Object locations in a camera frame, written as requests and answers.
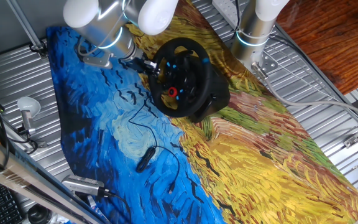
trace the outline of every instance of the silver cylinder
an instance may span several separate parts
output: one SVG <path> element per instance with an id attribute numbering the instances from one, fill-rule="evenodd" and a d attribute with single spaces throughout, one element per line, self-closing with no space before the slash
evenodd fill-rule
<path id="1" fill-rule="evenodd" d="M 101 50 L 117 58 L 130 57 L 136 46 L 132 34 L 124 27 L 128 20 L 124 15 L 120 18 L 124 7 L 122 4 L 125 3 L 114 1 L 110 6 L 100 8 L 99 13 L 90 23 L 74 30 L 95 46 L 99 46 L 107 36 L 108 38 L 99 47 Z"/>
<path id="2" fill-rule="evenodd" d="M 127 0 L 122 0 L 122 5 L 123 7 L 125 6 Z M 135 26 L 138 26 L 137 23 L 137 19 L 139 18 L 139 12 L 142 9 L 144 3 L 146 2 L 146 0 L 132 0 L 125 12 L 124 12 L 124 16 L 127 20 L 129 20 L 131 23 L 133 23 Z"/>
<path id="3" fill-rule="evenodd" d="M 250 0 L 242 13 L 239 31 L 234 34 L 231 47 L 233 55 L 248 70 L 251 70 L 252 63 L 263 62 L 262 53 L 276 21 L 276 18 L 271 21 L 260 20 L 255 9 L 256 0 Z"/>

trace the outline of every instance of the red button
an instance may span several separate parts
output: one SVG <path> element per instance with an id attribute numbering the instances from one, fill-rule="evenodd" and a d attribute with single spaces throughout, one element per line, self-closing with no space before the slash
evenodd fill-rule
<path id="1" fill-rule="evenodd" d="M 171 87 L 168 90 L 168 96 L 176 97 L 178 95 L 178 90 L 175 87 Z"/>

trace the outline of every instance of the cable connector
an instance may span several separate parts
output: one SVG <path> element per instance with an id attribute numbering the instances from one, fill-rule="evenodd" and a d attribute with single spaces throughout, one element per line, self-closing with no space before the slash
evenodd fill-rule
<path id="1" fill-rule="evenodd" d="M 258 62 L 254 62 L 251 65 L 252 70 L 256 73 L 256 75 L 259 76 L 260 79 L 266 80 L 268 79 L 267 74 L 262 70 L 262 68 L 259 66 Z"/>
<path id="2" fill-rule="evenodd" d="M 171 184 L 171 186 L 169 186 L 169 191 L 168 191 L 168 193 L 169 193 L 169 194 L 172 194 L 174 188 L 175 188 L 175 182 L 173 182 L 173 183 Z"/>

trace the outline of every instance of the metal floor panel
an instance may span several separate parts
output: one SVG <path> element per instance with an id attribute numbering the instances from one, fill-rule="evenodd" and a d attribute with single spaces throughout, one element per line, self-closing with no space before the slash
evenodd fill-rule
<path id="1" fill-rule="evenodd" d="M 234 31 L 214 8 L 211 0 L 193 2 L 230 47 Z M 245 8 L 246 1 L 240 0 L 240 5 L 241 9 Z M 312 70 L 311 65 L 304 63 L 286 45 L 269 40 L 265 51 L 282 65 L 268 75 L 272 85 L 285 98 L 292 101 L 328 100 L 329 97 L 321 92 L 337 99 L 343 97 L 333 91 L 332 84 L 325 82 L 320 73 Z M 48 148 L 38 149 L 32 157 L 58 180 L 62 180 L 66 175 L 72 174 L 72 171 L 60 145 L 60 120 L 49 61 L 41 60 L 28 47 L 0 55 L 0 103 L 6 108 L 4 118 L 15 127 L 21 125 L 21 114 L 16 101 L 23 96 L 33 97 L 40 102 L 41 112 L 34 118 L 37 133 L 32 138 L 48 144 Z M 329 105 L 287 108 L 334 165 L 358 188 L 358 145 L 349 149 L 343 145 L 343 141 L 358 131 L 358 121 L 354 116 L 343 108 Z M 22 198 L 25 211 L 33 204 L 27 198 Z"/>
<path id="2" fill-rule="evenodd" d="M 48 148 L 38 148 L 31 157 L 62 180 L 72 171 L 60 145 L 60 120 L 49 61 L 41 60 L 27 46 L 0 55 L 0 104 L 6 109 L 4 118 L 17 128 L 22 118 L 16 102 L 23 96 L 40 102 L 41 111 L 34 117 L 37 132 L 31 138 L 48 144 Z M 25 197 L 19 199 L 25 212 L 34 204 Z"/>

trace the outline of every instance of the blue painted sky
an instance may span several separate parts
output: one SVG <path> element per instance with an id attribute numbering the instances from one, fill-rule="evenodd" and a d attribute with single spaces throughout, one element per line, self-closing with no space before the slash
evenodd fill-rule
<path id="1" fill-rule="evenodd" d="M 224 223 L 222 211 L 205 194 L 181 151 L 182 130 L 150 101 L 133 121 L 150 126 L 158 145 L 176 154 L 180 173 L 169 194 L 178 164 L 160 148 L 143 173 L 135 171 L 154 145 L 148 129 L 128 123 L 150 94 L 138 74 L 115 59 L 112 70 L 84 64 L 75 52 L 79 36 L 69 28 L 50 27 L 47 38 L 62 149 L 73 172 L 103 181 L 107 189 L 126 199 L 133 223 Z M 103 198 L 98 206 L 113 223 L 125 223 L 123 217 L 128 217 L 119 200 Z"/>

